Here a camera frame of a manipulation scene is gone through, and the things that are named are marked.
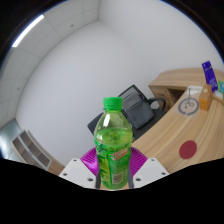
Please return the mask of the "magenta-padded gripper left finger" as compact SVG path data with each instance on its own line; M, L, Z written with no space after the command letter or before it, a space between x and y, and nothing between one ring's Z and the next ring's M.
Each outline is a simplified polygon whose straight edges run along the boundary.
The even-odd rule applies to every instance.
M89 150L81 158L73 158L60 177L84 188L99 189L100 169L96 149Z

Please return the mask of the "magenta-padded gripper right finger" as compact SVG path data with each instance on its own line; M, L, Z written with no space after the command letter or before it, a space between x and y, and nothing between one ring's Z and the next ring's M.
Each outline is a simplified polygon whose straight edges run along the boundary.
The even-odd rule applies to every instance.
M168 175L168 171L156 158L147 158L138 149L131 148L128 173L130 189L143 187Z

